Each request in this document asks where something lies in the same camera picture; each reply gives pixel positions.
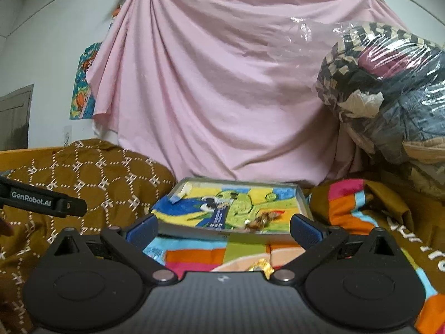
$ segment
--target blue gripper pad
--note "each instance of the blue gripper pad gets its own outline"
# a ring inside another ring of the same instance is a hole
[[[302,248],[307,250],[326,237],[323,232],[325,231],[322,228],[323,226],[324,225],[309,220],[301,214],[296,214],[291,218],[291,236]]]
[[[158,226],[155,215],[140,218],[128,228],[125,240],[143,250],[157,236]]]

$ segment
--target pink curtain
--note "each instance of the pink curtain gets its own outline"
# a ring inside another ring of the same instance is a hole
[[[328,45],[297,64],[269,54],[291,17],[403,27],[382,0],[126,0],[87,74],[94,119],[177,179],[318,184],[359,168],[312,92]]]

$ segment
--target door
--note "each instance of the door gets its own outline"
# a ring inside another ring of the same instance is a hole
[[[0,97],[0,150],[28,147],[33,85]]]

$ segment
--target brown patterned bedding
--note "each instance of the brown patterned bedding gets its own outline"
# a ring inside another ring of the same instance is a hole
[[[161,164],[98,139],[77,141],[8,177],[79,197],[88,205],[83,218],[53,218],[6,206],[0,210],[14,229],[11,237],[0,236],[0,320],[11,333],[32,329],[23,285],[61,229],[71,226],[87,235],[109,225],[127,226],[175,184]]]

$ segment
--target gold wrapper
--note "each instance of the gold wrapper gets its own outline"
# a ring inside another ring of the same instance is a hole
[[[255,262],[251,267],[249,267],[246,271],[264,271],[264,274],[270,279],[272,273],[275,271],[274,268],[268,263],[266,260],[261,259],[258,262]]]

